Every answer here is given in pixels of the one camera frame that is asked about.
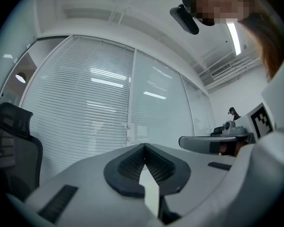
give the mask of person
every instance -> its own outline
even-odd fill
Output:
[[[232,121],[235,121],[237,119],[239,119],[241,116],[238,115],[238,113],[236,112],[236,110],[231,107],[228,111],[228,114],[231,114],[233,116],[233,120]]]
[[[191,0],[196,17],[214,23],[238,21],[261,51],[267,77],[272,79],[284,60],[284,30],[259,0]]]

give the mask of ceiling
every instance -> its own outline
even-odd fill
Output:
[[[54,16],[56,20],[102,19],[109,24],[129,26],[151,36],[191,65],[206,86],[213,83],[210,72],[236,58],[232,38],[226,24],[208,27],[197,21],[199,34],[191,35],[184,31],[169,14],[171,8],[181,3],[181,0],[37,0],[40,11],[40,7],[48,4],[54,7],[54,14],[44,9],[44,15]],[[242,56],[254,50],[254,44],[240,25],[236,24],[236,28]]]

